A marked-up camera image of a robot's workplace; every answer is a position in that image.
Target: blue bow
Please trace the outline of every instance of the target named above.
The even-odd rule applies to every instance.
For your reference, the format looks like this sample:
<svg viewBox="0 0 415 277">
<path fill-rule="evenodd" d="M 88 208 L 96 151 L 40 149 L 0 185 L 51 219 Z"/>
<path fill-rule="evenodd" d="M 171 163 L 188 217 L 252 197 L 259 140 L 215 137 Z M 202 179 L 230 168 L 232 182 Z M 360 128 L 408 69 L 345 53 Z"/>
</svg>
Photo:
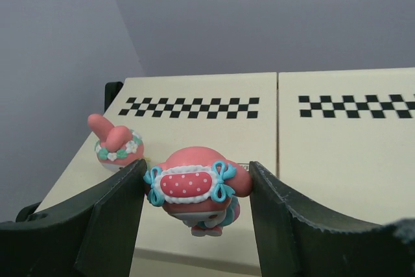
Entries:
<svg viewBox="0 0 415 277">
<path fill-rule="evenodd" d="M 211 198 L 216 202 L 224 202 L 226 197 L 231 197 L 235 191 L 229 185 L 224 183 L 225 180 L 233 178 L 236 175 L 236 168 L 230 163 L 228 168 L 225 170 L 226 164 L 222 161 L 215 162 L 212 165 L 212 170 L 218 174 L 218 183 L 213 189 Z"/>
<path fill-rule="evenodd" d="M 154 179 L 157 174 L 161 173 L 160 167 L 153 167 L 151 170 L 147 171 L 143 177 L 144 182 L 150 184 L 151 190 L 147 195 L 148 201 L 155 207 L 161 207 L 164 203 L 164 198 L 154 189 Z"/>
</svg>

